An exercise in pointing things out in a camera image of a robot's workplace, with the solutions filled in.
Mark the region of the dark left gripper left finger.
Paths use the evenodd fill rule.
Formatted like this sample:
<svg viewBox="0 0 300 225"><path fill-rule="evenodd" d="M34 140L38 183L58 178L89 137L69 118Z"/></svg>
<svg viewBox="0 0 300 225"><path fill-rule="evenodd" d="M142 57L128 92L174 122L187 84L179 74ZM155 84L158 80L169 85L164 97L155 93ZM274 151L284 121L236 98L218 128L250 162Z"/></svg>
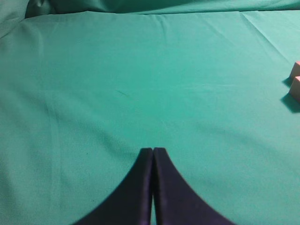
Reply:
<svg viewBox="0 0 300 225"><path fill-rule="evenodd" d="M76 225L149 225L153 150L143 148L116 189Z"/></svg>

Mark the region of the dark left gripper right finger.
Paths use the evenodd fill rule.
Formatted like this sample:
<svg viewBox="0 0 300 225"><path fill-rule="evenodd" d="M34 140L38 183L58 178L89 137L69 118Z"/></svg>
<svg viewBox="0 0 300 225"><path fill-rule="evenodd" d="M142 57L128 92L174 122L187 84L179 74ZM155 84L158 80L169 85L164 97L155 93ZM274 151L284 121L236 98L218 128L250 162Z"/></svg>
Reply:
<svg viewBox="0 0 300 225"><path fill-rule="evenodd" d="M153 150L153 197L158 225L232 225L187 184L165 148Z"/></svg>

